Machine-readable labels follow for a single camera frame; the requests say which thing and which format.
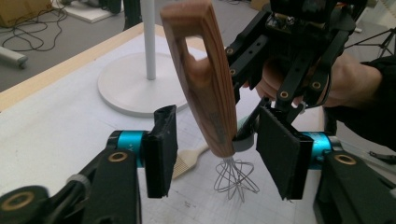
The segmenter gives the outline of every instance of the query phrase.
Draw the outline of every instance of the metal ring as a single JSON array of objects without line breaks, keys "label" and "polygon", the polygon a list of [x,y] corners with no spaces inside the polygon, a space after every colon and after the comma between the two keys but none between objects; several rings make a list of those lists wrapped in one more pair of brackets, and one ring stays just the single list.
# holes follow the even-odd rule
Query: metal ring
[{"label": "metal ring", "polygon": [[355,165],[356,164],[355,159],[353,159],[352,157],[346,156],[346,155],[342,155],[342,154],[341,155],[335,155],[334,158],[337,161],[339,161],[339,162],[341,162],[343,164],[346,164],[346,165]]},{"label": "metal ring", "polygon": [[108,156],[108,160],[109,161],[123,161],[128,157],[128,154],[126,154],[125,152],[115,152],[113,154],[111,154],[110,156]]},{"label": "metal ring", "polygon": [[35,195],[33,194],[32,191],[25,191],[25,192],[20,192],[17,194],[12,195],[9,197],[3,204],[1,205],[1,209],[3,211],[13,211],[20,209],[24,207],[25,205],[29,204]]}]

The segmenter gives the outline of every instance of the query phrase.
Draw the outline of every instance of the teal joint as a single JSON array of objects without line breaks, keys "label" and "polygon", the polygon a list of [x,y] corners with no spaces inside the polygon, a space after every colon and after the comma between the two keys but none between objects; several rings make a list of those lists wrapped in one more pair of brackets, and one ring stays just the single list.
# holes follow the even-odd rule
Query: teal joint
[{"label": "teal joint", "polygon": [[312,146],[311,161],[309,164],[309,169],[320,170],[321,163],[323,162],[323,156],[325,153],[332,150],[332,144],[325,133],[309,133],[303,132],[314,140],[314,145]]},{"label": "teal joint", "polygon": [[144,131],[123,131],[120,134],[117,148],[131,150],[136,155],[137,167],[143,167],[142,137]]}]

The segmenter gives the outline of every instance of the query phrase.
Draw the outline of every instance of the metal whisk wire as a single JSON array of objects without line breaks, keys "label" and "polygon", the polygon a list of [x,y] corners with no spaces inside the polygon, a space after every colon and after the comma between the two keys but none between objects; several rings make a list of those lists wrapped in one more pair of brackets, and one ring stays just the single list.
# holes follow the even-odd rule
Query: metal whisk wire
[{"label": "metal whisk wire", "polygon": [[[247,173],[243,172],[244,167],[249,168]],[[244,202],[244,189],[254,193],[260,191],[259,187],[248,177],[253,170],[254,165],[251,162],[235,161],[233,157],[224,158],[223,161],[216,166],[216,171],[219,176],[216,179],[214,189],[217,192],[227,191],[229,200],[238,191],[242,202]]]}]

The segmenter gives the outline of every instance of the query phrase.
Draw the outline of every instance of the white table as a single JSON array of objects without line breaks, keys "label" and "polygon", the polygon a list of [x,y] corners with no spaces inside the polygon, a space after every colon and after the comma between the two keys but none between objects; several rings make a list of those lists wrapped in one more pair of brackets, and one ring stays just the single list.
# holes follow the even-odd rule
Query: white table
[{"label": "white table", "polygon": [[[157,50],[167,52],[162,28],[157,26]],[[142,25],[0,93],[0,195],[27,185],[40,185],[53,195],[100,152],[115,130],[151,130],[153,119],[125,116],[107,106],[97,90],[101,70],[112,60],[143,50]],[[191,53],[205,55],[202,42],[190,40]],[[254,108],[255,91],[242,90],[238,118]],[[319,131],[320,108],[308,110],[295,122],[299,131]],[[177,113],[179,150],[204,143],[187,108]],[[148,199],[144,170],[139,169],[143,223],[316,223],[313,201],[320,172],[309,171],[304,198],[282,201],[258,152],[252,148],[235,154],[253,162],[251,178],[258,194],[238,197],[213,190],[220,162],[210,151],[202,155],[192,172],[172,182],[168,198]]]}]

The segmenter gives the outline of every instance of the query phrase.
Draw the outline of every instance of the white pole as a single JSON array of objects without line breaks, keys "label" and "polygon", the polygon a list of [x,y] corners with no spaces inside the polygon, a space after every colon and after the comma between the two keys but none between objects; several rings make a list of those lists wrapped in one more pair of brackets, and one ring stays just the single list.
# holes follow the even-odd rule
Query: white pole
[{"label": "white pole", "polygon": [[141,0],[142,19],[145,33],[147,79],[154,80],[155,71],[155,8],[154,0]]}]

